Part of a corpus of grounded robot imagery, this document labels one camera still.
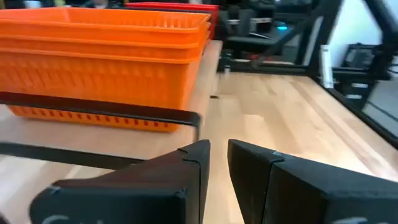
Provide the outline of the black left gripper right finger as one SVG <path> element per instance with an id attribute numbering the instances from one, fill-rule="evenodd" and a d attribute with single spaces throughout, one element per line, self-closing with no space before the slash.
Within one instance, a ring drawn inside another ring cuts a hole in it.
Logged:
<path id="1" fill-rule="evenodd" d="M 228 166 L 245 223 L 397 224 L 397 182 L 236 139 Z"/>

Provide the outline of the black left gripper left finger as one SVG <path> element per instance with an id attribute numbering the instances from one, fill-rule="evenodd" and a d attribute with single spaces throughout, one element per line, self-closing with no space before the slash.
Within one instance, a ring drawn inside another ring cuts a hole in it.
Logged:
<path id="1" fill-rule="evenodd" d="M 210 142 L 200 140 L 89 179 L 58 180 L 33 199 L 32 223 L 201 224 Z"/>

